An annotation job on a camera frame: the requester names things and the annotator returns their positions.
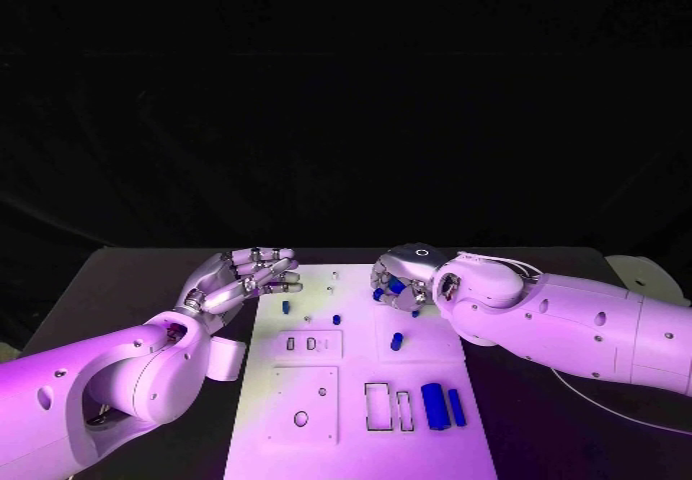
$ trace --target small blue object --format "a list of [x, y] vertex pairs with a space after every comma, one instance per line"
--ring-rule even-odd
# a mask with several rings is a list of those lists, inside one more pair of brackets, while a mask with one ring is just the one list
[[397, 332], [397, 333], [394, 334], [394, 337], [393, 337], [393, 345], [391, 345], [393, 350], [394, 350], [396, 352], [400, 351], [401, 343], [403, 343], [403, 342], [404, 342], [404, 335], [403, 335], [400, 332]]
[[450, 405], [452, 405], [452, 412], [455, 413], [455, 422], [458, 423], [458, 427], [463, 427], [466, 425], [466, 417], [465, 411], [462, 410], [462, 401], [459, 400], [459, 392], [458, 389], [450, 390]]
[[398, 295], [404, 289], [407, 288], [407, 286], [400, 282], [400, 279], [393, 275], [390, 277], [390, 282], [387, 284], [387, 286], [390, 287], [390, 290]]
[[445, 403], [443, 387], [439, 383], [429, 383], [422, 387], [423, 403], [432, 430], [446, 430], [452, 427], [447, 404]]

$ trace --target black background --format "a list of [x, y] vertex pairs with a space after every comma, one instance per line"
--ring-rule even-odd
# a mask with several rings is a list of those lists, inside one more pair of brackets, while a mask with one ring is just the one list
[[3, 10], [18, 347], [103, 245], [584, 245], [692, 288], [687, 2]]

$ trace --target robotic arm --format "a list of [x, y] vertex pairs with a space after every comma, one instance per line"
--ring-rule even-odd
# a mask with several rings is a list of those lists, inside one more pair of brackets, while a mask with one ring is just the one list
[[692, 395], [688, 307], [515, 260], [460, 252], [447, 261], [424, 244], [383, 255], [371, 285], [394, 308], [417, 312], [434, 303], [476, 345], [499, 344], [573, 375]]
[[[0, 365], [0, 478], [65, 479], [188, 410], [205, 376], [236, 380], [246, 345], [212, 336], [246, 299], [299, 292], [293, 250], [214, 255], [172, 311]], [[84, 404], [101, 414], [86, 418]]]

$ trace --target circular hole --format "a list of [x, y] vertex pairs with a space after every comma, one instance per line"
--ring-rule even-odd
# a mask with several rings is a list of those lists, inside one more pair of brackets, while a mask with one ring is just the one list
[[595, 323], [599, 327], [606, 325], [606, 312], [599, 312], [599, 315], [595, 318]]
[[54, 389], [48, 385], [39, 388], [37, 399], [39, 400], [41, 408], [47, 411], [51, 410], [51, 406], [54, 405]]
[[296, 423], [298, 427], [305, 427], [308, 424], [308, 413], [300, 411], [293, 417], [293, 422]]

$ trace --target table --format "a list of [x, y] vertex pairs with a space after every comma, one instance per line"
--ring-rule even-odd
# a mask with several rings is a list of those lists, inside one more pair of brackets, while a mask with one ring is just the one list
[[[589, 248], [465, 248], [515, 258], [544, 271], [620, 285]], [[218, 249], [99, 250], [87, 261], [24, 355], [142, 324], [169, 309], [184, 281]], [[374, 263], [387, 247], [296, 249], [306, 264]], [[442, 249], [455, 256], [459, 248]], [[257, 300], [221, 336], [250, 342]], [[596, 408], [544, 366], [501, 347], [465, 342], [468, 367], [498, 476], [512, 478], [688, 478], [692, 437], [641, 426]], [[646, 387], [570, 377], [590, 396], [641, 418], [692, 430], [692, 399]], [[76, 480], [223, 479], [243, 386], [211, 380], [185, 415], [126, 444]]]

